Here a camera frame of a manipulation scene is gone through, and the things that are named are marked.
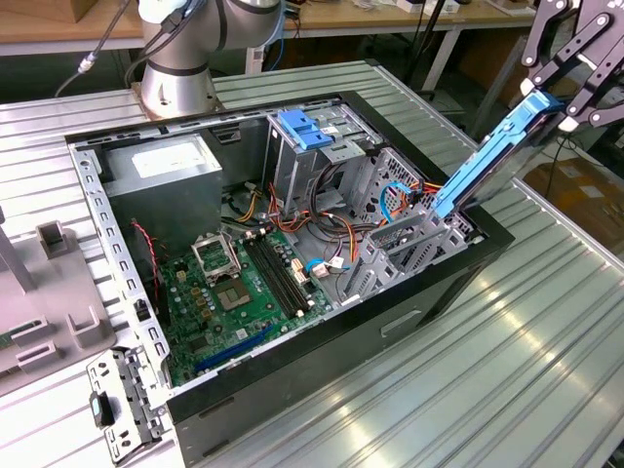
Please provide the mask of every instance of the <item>yellow wire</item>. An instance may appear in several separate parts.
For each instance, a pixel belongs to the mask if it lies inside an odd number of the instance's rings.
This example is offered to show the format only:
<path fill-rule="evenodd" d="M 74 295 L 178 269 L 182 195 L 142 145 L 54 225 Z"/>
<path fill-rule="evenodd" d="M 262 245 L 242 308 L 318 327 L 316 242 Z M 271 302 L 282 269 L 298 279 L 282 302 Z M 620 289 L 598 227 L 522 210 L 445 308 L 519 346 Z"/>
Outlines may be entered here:
<path fill-rule="evenodd" d="M 245 221 L 249 220 L 252 217 L 252 215 L 254 214 L 254 209 L 255 209 L 255 198 L 256 198 L 256 195 L 254 193 L 253 196 L 252 196 L 252 202 L 250 203 L 249 210 L 247 211 L 247 213 L 244 216 L 239 217 L 237 219 L 237 221 L 245 222 Z"/>

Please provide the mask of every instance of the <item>blue pcie slot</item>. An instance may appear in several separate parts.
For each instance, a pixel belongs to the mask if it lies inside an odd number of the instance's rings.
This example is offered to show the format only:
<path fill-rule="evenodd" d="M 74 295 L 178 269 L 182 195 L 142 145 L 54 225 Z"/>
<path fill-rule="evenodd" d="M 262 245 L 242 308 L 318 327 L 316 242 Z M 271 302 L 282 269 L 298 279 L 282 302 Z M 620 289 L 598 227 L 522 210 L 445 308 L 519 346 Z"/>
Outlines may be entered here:
<path fill-rule="evenodd" d="M 260 344 L 262 341 L 264 341 L 266 334 L 269 333 L 272 328 L 273 326 L 269 326 L 263 331 L 261 331 L 260 333 L 255 334 L 251 338 L 247 338 L 245 341 L 241 341 L 240 343 L 235 344 L 234 346 L 230 346 L 229 348 L 224 349 L 223 351 L 219 351 L 218 353 L 211 356 L 210 358 L 203 359 L 202 361 L 200 361 L 199 363 L 195 365 L 195 371 L 199 372 L 199 371 L 205 371 L 206 369 L 213 368 L 217 364 L 222 363 L 223 361 L 226 361 L 229 358 L 236 356 L 237 354 L 244 353 L 245 351 L 248 351 L 254 348 L 258 344 Z"/>

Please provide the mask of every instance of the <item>ram slot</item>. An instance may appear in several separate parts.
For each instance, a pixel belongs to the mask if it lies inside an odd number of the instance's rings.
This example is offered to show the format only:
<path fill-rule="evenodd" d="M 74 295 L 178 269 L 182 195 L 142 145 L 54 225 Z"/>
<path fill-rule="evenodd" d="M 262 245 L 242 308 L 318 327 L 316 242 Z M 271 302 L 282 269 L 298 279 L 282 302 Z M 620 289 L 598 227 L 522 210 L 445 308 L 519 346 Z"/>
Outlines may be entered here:
<path fill-rule="evenodd" d="M 263 250 L 268 260 L 274 265 L 274 271 L 280 277 L 282 284 L 288 289 L 290 297 L 295 301 L 297 310 L 309 310 L 310 306 L 301 293 L 299 286 L 294 281 L 288 270 L 284 267 L 282 260 L 277 256 L 273 249 L 271 249 L 271 246 L 266 241 L 263 241 L 260 243 L 260 248 Z"/>
<path fill-rule="evenodd" d="M 294 279 L 263 239 L 249 242 L 246 250 L 289 319 L 294 318 L 299 310 L 309 310 L 310 306 Z"/>

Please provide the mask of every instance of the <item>connector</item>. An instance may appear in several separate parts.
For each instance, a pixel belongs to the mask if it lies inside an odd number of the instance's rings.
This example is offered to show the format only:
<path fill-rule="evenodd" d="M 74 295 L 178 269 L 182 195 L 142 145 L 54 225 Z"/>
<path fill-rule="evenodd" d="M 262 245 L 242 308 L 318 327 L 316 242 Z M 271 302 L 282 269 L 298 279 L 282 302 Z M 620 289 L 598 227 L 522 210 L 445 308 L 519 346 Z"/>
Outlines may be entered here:
<path fill-rule="evenodd" d="M 327 266 L 325 266 L 324 263 L 319 263 L 318 265 L 313 266 L 310 270 L 310 273 L 319 279 L 327 278 L 328 276 L 330 276 L 330 272 L 328 271 L 328 268 Z"/>
<path fill-rule="evenodd" d="M 97 59 L 98 59 L 98 56 L 96 54 L 94 54 L 93 52 L 89 53 L 80 62 L 80 65 L 78 66 L 78 73 L 80 73 L 81 75 L 84 75 L 85 73 L 87 73 L 89 70 L 93 68 Z"/>

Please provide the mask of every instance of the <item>metal bracket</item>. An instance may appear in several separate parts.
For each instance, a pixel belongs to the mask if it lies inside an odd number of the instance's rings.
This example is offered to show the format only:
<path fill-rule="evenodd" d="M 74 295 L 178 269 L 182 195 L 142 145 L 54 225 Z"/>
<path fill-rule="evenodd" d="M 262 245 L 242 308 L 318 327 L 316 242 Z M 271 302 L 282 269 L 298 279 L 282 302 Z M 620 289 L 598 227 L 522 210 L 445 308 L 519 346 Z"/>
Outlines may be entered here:
<path fill-rule="evenodd" d="M 87 366 L 91 387 L 111 402 L 112 424 L 104 428 L 104 439 L 116 466 L 161 441 L 166 431 L 164 408 L 151 409 L 145 392 L 145 373 L 153 371 L 141 347 L 111 349 Z M 99 414 L 92 406 L 94 417 Z"/>

